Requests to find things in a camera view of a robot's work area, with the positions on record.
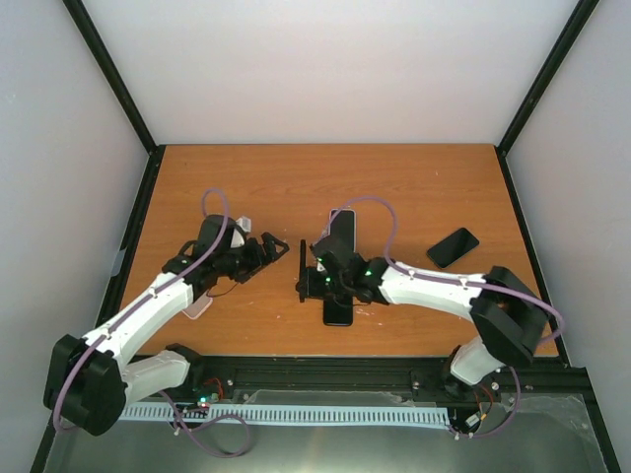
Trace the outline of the lavender phone case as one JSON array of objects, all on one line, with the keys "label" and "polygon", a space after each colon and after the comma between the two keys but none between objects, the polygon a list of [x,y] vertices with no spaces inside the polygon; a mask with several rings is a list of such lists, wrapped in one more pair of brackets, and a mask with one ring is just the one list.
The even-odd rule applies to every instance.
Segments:
[{"label": "lavender phone case", "polygon": [[337,258],[347,259],[356,250],[356,213],[351,209],[332,209],[329,218],[330,249]]}]

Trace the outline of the dark green phone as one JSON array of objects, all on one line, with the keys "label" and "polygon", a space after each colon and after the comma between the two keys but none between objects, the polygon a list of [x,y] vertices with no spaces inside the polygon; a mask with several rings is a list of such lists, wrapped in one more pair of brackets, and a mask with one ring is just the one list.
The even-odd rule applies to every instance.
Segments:
[{"label": "dark green phone", "polygon": [[431,246],[426,254],[437,267],[446,269],[479,244],[479,239],[470,230],[459,228]]}]

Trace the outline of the black case with ring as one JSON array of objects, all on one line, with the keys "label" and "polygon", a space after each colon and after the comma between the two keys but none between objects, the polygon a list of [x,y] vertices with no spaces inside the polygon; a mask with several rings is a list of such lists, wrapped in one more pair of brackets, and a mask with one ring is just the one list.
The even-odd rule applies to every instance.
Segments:
[{"label": "black case with ring", "polygon": [[299,275],[296,283],[296,291],[299,295],[299,301],[303,304],[307,298],[307,242],[300,240],[300,259],[299,259]]}]

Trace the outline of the white phone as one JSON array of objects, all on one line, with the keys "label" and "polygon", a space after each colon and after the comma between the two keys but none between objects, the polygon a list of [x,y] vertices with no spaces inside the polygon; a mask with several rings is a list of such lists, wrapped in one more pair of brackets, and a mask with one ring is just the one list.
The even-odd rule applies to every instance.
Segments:
[{"label": "white phone", "polygon": [[329,233],[343,243],[351,252],[356,250],[356,213],[351,209],[331,209]]}]

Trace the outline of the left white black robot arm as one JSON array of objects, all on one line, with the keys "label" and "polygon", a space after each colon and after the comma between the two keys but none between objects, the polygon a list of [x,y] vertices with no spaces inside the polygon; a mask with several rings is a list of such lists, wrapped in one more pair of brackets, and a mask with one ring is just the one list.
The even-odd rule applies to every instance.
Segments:
[{"label": "left white black robot arm", "polygon": [[131,404],[174,388],[183,396],[205,384],[199,355],[180,344],[136,361],[139,349],[181,312],[196,318],[210,305],[208,292],[221,278],[243,284],[276,262],[287,242],[270,233],[251,236],[251,221],[206,217],[150,286],[101,326],[53,346],[43,404],[54,422],[67,420],[93,436],[108,431]]}]

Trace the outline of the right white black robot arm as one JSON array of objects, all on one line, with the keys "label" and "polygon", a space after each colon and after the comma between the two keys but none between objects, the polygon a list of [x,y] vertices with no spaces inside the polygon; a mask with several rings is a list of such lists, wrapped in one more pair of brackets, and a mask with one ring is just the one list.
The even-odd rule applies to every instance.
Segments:
[{"label": "right white black robot arm", "polygon": [[423,270],[388,257],[363,258],[336,236],[301,255],[296,285],[301,301],[416,305],[455,315],[477,333],[457,347],[446,379],[473,386],[501,368],[527,368],[548,322],[549,309],[510,270],[495,266],[487,274],[450,274]]}]

